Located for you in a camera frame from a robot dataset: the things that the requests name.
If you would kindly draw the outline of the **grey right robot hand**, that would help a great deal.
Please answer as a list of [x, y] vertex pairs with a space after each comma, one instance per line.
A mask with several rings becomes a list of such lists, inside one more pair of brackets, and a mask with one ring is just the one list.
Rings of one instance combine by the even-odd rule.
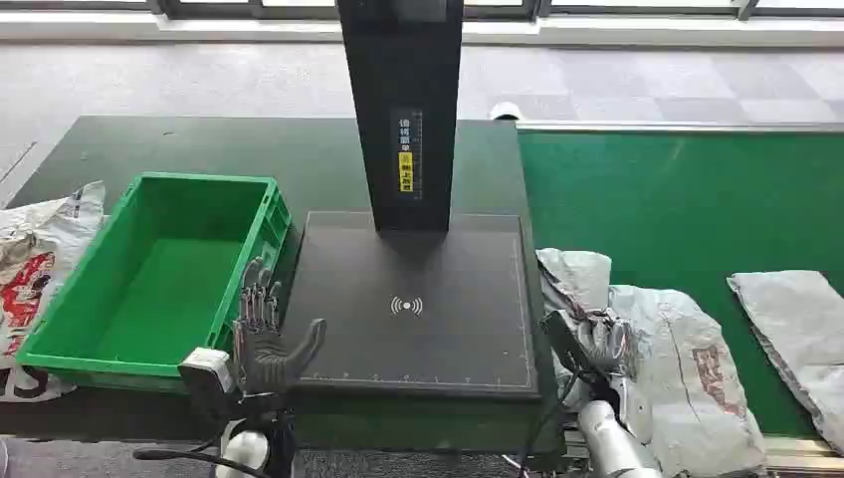
[[611, 307], [588, 310], [576, 321], [575, 338], [586, 360], [598, 370], [625, 376], [635, 372], [631, 324]]

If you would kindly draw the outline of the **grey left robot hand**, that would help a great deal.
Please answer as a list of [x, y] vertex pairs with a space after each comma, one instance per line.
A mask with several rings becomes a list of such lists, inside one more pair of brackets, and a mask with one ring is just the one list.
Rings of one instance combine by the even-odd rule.
[[324, 343], [327, 321], [314, 319], [295, 347], [285, 346], [281, 289], [262, 257], [247, 264], [241, 278], [239, 314], [233, 322], [233, 351], [238, 385], [248, 395], [287, 392]]

